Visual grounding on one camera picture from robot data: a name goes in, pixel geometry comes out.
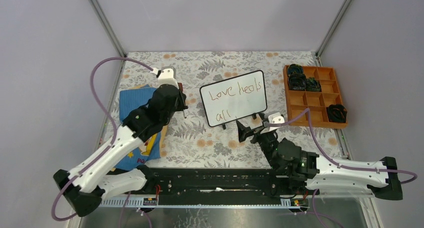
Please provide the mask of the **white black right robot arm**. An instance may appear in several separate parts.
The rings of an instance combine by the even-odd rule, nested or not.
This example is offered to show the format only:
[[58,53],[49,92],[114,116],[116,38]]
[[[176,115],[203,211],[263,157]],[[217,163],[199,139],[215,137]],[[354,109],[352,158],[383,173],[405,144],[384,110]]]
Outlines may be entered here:
[[286,123],[283,115],[277,112],[260,117],[262,125],[256,128],[237,121],[238,139],[243,142],[251,137],[251,143],[260,146],[270,167],[278,175],[287,176],[286,186],[291,193],[330,190],[373,194],[389,201],[403,199],[395,158],[356,162],[327,158],[323,152],[307,152],[286,138],[278,139],[276,130]]

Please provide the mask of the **floral patterned table mat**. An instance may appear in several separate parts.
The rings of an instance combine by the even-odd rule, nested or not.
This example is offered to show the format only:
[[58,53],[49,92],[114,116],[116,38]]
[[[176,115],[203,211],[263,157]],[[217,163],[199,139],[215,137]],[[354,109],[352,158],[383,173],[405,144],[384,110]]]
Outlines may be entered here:
[[293,63],[314,65],[315,58],[307,51],[263,52],[130,52],[118,84],[118,91],[140,85],[157,87],[157,80],[146,66],[173,66],[183,84],[188,109],[176,113],[163,140],[163,156],[148,161],[150,167],[180,168],[268,168],[260,147],[249,141],[240,143],[237,125],[225,128],[207,124],[200,87],[251,71],[262,70],[268,111],[287,113],[283,68]]

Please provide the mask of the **brown marker cap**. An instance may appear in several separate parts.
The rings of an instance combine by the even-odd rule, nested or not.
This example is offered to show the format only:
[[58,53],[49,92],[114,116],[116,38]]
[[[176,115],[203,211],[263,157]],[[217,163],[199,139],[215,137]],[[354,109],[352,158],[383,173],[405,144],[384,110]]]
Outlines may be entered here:
[[184,90],[183,90],[182,83],[180,83],[180,82],[178,83],[178,88],[179,88],[180,93],[183,94],[184,93]]

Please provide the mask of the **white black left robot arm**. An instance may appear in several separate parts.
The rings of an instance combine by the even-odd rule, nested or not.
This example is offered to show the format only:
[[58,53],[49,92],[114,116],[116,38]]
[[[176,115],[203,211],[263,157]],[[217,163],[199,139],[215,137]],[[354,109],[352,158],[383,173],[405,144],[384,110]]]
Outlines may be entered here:
[[69,171],[56,171],[53,179],[60,192],[51,209],[53,219],[61,221],[56,216],[60,197],[64,197],[75,211],[68,217],[71,219],[89,215],[103,200],[121,193],[136,190],[144,194],[152,192],[154,178],[138,168],[115,178],[107,178],[106,175],[129,152],[161,132],[176,112],[187,109],[185,99],[180,83],[160,85],[147,104],[132,110],[120,126],[115,126],[113,136],[96,152]]

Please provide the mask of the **right aluminium frame post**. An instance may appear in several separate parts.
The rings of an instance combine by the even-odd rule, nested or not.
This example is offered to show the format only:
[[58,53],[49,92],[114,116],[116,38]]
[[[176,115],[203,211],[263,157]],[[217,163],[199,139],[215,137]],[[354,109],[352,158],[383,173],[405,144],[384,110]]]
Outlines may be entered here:
[[348,8],[350,7],[353,0],[344,0],[340,9],[338,10],[333,22],[331,23],[323,41],[321,42],[320,46],[318,47],[317,51],[315,52],[316,57],[321,57],[324,53],[329,41],[331,40],[333,34],[335,33],[336,29],[338,28],[340,22],[342,21],[345,13],[347,12]]

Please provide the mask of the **aluminium frame post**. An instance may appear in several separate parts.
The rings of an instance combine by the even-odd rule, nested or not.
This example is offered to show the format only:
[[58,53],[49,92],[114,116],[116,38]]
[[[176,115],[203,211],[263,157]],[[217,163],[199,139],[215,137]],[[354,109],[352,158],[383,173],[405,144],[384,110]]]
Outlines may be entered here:
[[96,14],[97,18],[100,21],[101,26],[103,27],[107,37],[109,38],[110,42],[112,43],[112,46],[116,50],[119,56],[125,57],[126,52],[121,45],[115,31],[113,30],[113,27],[111,23],[109,22],[100,2],[98,0],[88,0],[90,5],[92,6],[94,13]]
[[331,23],[323,41],[321,42],[320,46],[318,47],[317,51],[315,52],[316,57],[321,57],[324,53],[329,41],[331,40],[333,34],[335,33],[336,29],[338,28],[340,22],[342,21],[345,13],[347,12],[348,8],[350,7],[353,0],[344,0],[340,9],[338,10],[333,22]]

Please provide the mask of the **blue cartoon cloth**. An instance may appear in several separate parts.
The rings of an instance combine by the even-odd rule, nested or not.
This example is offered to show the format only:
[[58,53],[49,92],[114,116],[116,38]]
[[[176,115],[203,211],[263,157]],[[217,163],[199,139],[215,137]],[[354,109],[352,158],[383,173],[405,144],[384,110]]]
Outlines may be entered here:
[[[140,85],[134,88],[119,92],[119,122],[122,123],[129,113],[146,104],[156,91],[155,88],[148,85]],[[162,130],[148,139],[145,143],[136,147],[127,153],[111,170],[121,169],[130,171],[139,165],[145,164],[147,161],[161,158],[163,154],[163,142],[168,127],[164,126]]]

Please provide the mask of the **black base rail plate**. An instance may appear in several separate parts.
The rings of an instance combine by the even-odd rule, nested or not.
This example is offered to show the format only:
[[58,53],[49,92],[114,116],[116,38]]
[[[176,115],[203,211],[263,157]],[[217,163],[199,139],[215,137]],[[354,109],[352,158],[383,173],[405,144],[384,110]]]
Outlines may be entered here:
[[303,181],[271,169],[177,169],[142,171],[146,185],[133,195],[152,195],[162,206],[261,206],[278,205],[280,199],[306,198],[313,194]]

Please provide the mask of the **orange compartment tray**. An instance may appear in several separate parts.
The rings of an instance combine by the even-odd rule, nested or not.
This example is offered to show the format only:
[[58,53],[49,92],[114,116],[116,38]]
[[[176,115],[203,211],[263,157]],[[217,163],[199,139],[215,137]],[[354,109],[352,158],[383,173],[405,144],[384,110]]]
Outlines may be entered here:
[[298,120],[291,123],[292,126],[309,125],[309,119],[314,127],[343,129],[348,125],[347,121],[337,122],[337,112],[345,112],[346,109],[329,109],[331,105],[343,105],[342,95],[338,84],[335,69],[332,67],[303,66],[306,77],[314,78],[320,85],[320,91],[293,90],[293,84],[289,82],[288,65],[283,69],[287,118],[294,119],[306,108],[310,114],[304,114]]

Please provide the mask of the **black framed whiteboard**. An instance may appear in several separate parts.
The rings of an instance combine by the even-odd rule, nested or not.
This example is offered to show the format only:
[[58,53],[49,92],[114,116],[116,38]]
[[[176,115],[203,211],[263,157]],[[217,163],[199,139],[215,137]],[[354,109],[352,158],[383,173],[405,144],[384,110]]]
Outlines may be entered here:
[[200,87],[208,125],[216,127],[266,111],[264,77],[264,72],[257,70]]

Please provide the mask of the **left aluminium frame post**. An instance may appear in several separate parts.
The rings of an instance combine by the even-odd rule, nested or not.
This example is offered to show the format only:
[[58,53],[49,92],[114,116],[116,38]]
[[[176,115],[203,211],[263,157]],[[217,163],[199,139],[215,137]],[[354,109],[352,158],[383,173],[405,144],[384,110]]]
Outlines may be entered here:
[[110,42],[112,43],[112,46],[116,50],[119,56],[125,57],[126,52],[121,45],[115,31],[113,30],[113,27],[111,23],[109,22],[100,2],[98,0],[88,0],[90,5],[92,6],[94,13],[96,14],[97,18],[100,21],[101,26],[103,27],[107,37],[109,38]]

